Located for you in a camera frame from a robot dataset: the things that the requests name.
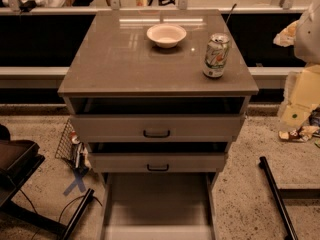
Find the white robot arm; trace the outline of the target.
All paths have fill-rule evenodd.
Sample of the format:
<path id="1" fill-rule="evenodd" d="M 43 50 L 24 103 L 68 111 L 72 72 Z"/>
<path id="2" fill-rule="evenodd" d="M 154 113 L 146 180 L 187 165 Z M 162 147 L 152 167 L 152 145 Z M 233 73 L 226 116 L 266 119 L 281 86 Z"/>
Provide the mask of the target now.
<path id="1" fill-rule="evenodd" d="M 300 19 L 289 24 L 273 43 L 294 46 L 294 55 L 305 68 L 287 78 L 285 100 L 278 115 L 290 127 L 300 128 L 320 105 L 320 0 L 313 0 Z"/>

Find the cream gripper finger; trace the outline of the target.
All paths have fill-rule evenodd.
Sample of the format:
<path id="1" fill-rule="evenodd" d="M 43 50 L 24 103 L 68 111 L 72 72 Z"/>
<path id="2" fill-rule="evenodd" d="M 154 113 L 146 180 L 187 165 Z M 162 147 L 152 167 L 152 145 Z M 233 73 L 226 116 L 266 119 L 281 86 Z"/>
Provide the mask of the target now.
<path id="1" fill-rule="evenodd" d="M 297 21 L 290 23 L 273 39 L 275 45 L 281 47 L 288 47 L 294 44 L 296 37 Z"/>
<path id="2" fill-rule="evenodd" d="M 283 125 L 300 128 L 320 105 L 320 66 L 290 72 L 285 83 L 284 101 L 278 110 Z"/>

